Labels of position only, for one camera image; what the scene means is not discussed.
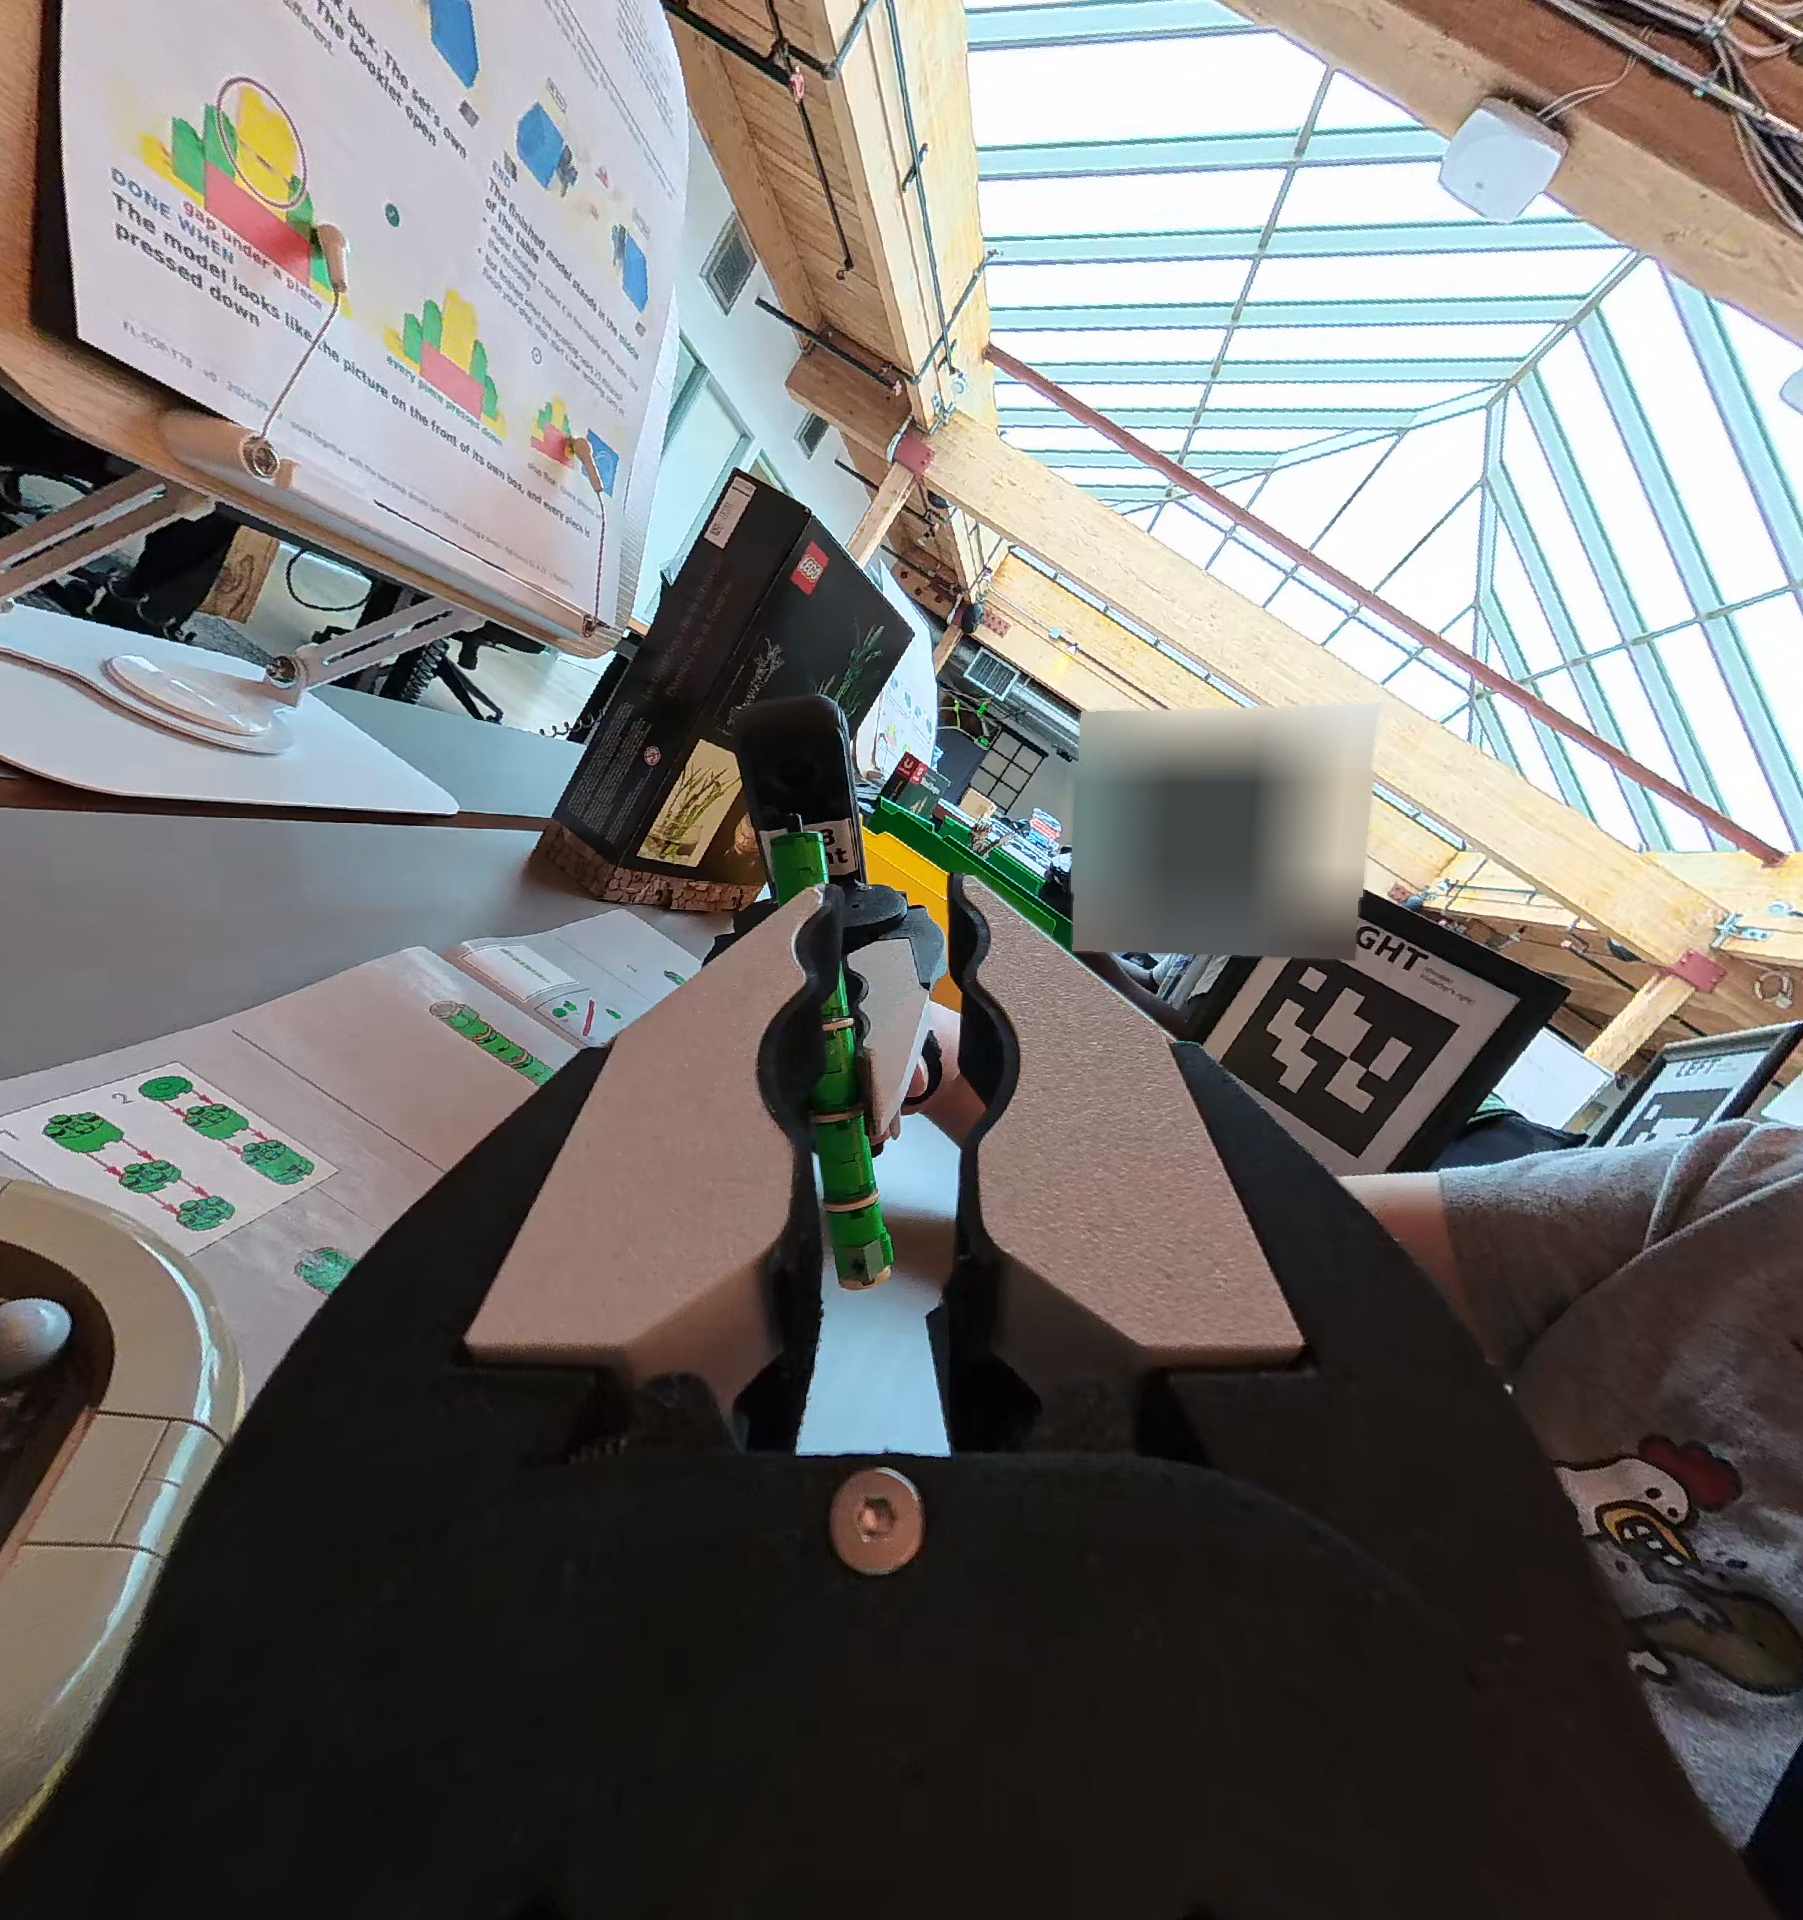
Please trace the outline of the person's printed grey shirt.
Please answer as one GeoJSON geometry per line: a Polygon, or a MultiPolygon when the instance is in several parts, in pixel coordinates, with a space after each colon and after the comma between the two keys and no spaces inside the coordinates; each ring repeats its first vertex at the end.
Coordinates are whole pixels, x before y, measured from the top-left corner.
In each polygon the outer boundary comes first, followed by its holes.
{"type": "Polygon", "coordinates": [[[1439,1176],[1510,1382],[1691,1784],[1748,1844],[1803,1741],[1803,1130],[1439,1176]]]}

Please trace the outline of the person's right forearm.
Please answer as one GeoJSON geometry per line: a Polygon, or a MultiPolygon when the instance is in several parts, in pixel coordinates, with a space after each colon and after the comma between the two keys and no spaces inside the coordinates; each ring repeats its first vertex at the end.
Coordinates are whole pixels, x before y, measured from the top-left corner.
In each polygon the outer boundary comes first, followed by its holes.
{"type": "Polygon", "coordinates": [[[1465,1288],[1439,1173],[1345,1173],[1341,1186],[1370,1212],[1453,1306],[1463,1304],[1465,1288]]]}

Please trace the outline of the white ceiling access point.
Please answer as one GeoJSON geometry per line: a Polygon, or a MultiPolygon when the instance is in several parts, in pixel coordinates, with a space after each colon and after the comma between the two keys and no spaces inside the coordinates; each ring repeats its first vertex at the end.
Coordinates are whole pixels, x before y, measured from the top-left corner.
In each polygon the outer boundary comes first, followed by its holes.
{"type": "Polygon", "coordinates": [[[1513,225],[1547,193],[1567,150],[1567,134],[1538,111],[1489,97],[1453,132],[1439,187],[1471,213],[1513,225]]]}

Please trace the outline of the printed instruction sheet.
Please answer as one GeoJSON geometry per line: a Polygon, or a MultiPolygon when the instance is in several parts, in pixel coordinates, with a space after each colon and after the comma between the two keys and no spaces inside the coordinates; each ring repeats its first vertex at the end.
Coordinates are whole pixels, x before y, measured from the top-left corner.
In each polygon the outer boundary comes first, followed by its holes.
{"type": "Polygon", "coordinates": [[[74,334],[575,612],[641,575],[691,114],[650,3],[60,5],[74,334]]]}

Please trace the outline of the green plastic bin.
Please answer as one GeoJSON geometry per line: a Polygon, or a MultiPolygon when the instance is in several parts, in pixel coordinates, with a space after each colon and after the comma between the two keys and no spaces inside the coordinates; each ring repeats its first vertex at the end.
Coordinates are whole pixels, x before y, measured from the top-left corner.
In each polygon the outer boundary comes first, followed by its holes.
{"type": "Polygon", "coordinates": [[[908,841],[917,851],[933,859],[951,876],[970,876],[1005,900],[1060,947],[1073,950],[1073,925],[1052,900],[1044,900],[1033,873],[1007,851],[975,848],[975,826],[965,816],[937,821],[932,815],[900,810],[872,797],[862,825],[908,841]]]}

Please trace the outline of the yellow plastic bin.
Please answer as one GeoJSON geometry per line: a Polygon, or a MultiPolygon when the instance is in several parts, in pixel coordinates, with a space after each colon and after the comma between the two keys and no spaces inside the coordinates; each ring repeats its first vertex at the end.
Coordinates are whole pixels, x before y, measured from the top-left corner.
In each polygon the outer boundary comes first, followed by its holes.
{"type": "Polygon", "coordinates": [[[914,906],[924,907],[948,944],[951,939],[948,917],[951,874],[908,841],[871,826],[862,826],[862,850],[869,881],[889,886],[906,894],[914,906]]]}

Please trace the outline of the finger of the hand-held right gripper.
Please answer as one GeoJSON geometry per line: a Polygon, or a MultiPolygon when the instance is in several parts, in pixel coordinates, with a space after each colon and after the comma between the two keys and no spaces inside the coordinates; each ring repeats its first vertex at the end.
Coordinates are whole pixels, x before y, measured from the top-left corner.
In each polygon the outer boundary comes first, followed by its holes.
{"type": "Polygon", "coordinates": [[[855,952],[856,1036],[864,1127],[883,1149],[937,1090],[937,941],[879,939],[855,952]]]}

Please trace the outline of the tan brick pot model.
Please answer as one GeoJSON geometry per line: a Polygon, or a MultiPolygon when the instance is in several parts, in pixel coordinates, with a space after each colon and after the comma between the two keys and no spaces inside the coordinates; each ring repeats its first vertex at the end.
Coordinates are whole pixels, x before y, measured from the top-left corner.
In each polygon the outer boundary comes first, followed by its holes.
{"type": "Polygon", "coordinates": [[[0,1176],[0,1854],[97,1721],[241,1411],[176,1249],[0,1176]]]}

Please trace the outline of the grey desk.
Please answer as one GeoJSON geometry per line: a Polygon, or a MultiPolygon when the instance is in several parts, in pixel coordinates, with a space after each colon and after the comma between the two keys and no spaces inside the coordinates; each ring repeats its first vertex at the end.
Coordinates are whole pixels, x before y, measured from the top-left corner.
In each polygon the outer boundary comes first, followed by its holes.
{"type": "MultiPolygon", "coordinates": [[[[221,1021],[403,947],[606,911],[541,830],[0,807],[0,1083],[221,1021]]],[[[719,920],[630,907],[683,947],[719,920]]]]}

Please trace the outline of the person's right hand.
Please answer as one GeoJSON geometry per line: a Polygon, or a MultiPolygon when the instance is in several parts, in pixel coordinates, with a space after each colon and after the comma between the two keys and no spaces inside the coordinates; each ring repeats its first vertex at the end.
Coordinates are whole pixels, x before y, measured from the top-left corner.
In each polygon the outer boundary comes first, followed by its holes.
{"type": "Polygon", "coordinates": [[[906,1115],[932,1125],[953,1146],[965,1146],[985,1118],[987,1101],[962,1075],[962,1014],[937,999],[914,1057],[906,1115]]]}

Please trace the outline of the black framed marker sign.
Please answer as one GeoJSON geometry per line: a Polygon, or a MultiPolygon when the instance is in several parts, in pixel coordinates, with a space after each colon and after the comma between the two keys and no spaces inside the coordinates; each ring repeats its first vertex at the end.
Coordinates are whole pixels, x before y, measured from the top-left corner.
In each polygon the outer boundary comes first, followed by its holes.
{"type": "Polygon", "coordinates": [[[1754,1112],[1803,1041],[1803,1021],[1662,1047],[1588,1135],[1589,1146],[1678,1141],[1754,1112]]]}
{"type": "Polygon", "coordinates": [[[1567,1001],[1439,919],[1363,896],[1347,957],[1232,957],[1204,1050],[1335,1173],[1431,1169],[1567,1001]]]}

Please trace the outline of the black product box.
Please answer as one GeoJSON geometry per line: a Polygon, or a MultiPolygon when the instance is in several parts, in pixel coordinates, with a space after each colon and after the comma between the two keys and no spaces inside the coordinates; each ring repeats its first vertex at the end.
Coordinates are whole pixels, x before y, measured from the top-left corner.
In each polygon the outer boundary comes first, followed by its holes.
{"type": "Polygon", "coordinates": [[[809,507],[734,469],[648,631],[590,698],[539,851],[593,900],[692,914],[749,904],[766,873],[738,716],[822,694],[858,732],[914,639],[908,612],[809,507]]]}

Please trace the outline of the white picture sheet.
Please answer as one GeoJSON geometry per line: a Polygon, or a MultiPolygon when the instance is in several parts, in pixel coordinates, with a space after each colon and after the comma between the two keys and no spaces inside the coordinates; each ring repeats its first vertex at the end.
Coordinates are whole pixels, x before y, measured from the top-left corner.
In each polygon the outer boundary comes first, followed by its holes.
{"type": "Polygon", "coordinates": [[[940,721],[936,649],[944,628],[906,594],[888,560],[879,559],[872,575],[910,631],[908,649],[858,732],[861,772],[883,784],[905,757],[914,757],[923,764],[936,760],[940,721]]]}

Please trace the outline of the green brick bamboo stalk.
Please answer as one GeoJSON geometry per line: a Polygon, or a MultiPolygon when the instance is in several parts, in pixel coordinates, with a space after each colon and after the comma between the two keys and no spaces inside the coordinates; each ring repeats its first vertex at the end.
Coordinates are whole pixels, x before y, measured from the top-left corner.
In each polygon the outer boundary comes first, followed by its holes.
{"type": "MultiPolygon", "coordinates": [[[[763,830],[763,848],[777,901],[831,881],[828,835],[801,815],[763,830]]],[[[821,1070],[809,1093],[809,1120],[835,1275],[844,1288],[862,1290],[889,1279],[894,1244],[874,1180],[858,1016],[844,966],[835,964],[825,981],[821,1070]]]]}

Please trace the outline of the red ceiling pipe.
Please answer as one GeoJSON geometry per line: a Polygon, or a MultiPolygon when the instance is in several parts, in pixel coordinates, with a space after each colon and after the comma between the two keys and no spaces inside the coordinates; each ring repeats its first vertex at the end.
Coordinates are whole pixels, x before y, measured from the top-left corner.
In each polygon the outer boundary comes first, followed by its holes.
{"type": "Polygon", "coordinates": [[[1098,411],[1080,396],[1061,389],[1046,374],[1033,370],[1007,349],[987,345],[985,362],[992,363],[997,371],[1007,374],[1012,383],[1049,401],[1069,420],[1080,423],[1080,427],[1098,432],[1109,444],[1134,457],[1134,462],[1138,462],[1142,467],[1154,469],[1154,474],[1159,476],[1169,488],[1177,488],[1192,501],[1213,509],[1215,515],[1221,515],[1234,530],[1263,543],[1273,552],[1295,564],[1295,567],[1309,574],[1316,582],[1339,593],[1354,609],[1372,612],[1389,626],[1399,628],[1427,653],[1465,673],[1465,677],[1475,686],[1509,700],[1514,709],[1520,709],[1539,728],[1547,728],[1565,739],[1582,745],[1588,754],[1610,766],[1619,777],[1643,788],[1687,816],[1699,821],[1709,833],[1730,843],[1732,850],[1751,854],[1766,868],[1777,868],[1788,859],[1788,851],[1779,850],[1751,830],[1740,825],[1723,809],[1706,803],[1677,780],[1661,774],[1653,766],[1636,758],[1622,745],[1617,745],[1602,734],[1588,728],[1584,721],[1546,702],[1535,691],[1514,681],[1510,675],[1488,664],[1458,643],[1448,639],[1427,623],[1420,621],[1416,614],[1397,607],[1379,593],[1357,582],[1341,567],[1324,560],[1309,546],[1283,534],[1275,525],[1250,514],[1246,507],[1232,501],[1225,492],[1219,492],[1210,479],[1190,471],[1154,444],[1148,444],[1133,430],[1115,423],[1112,418],[1098,411]]]}

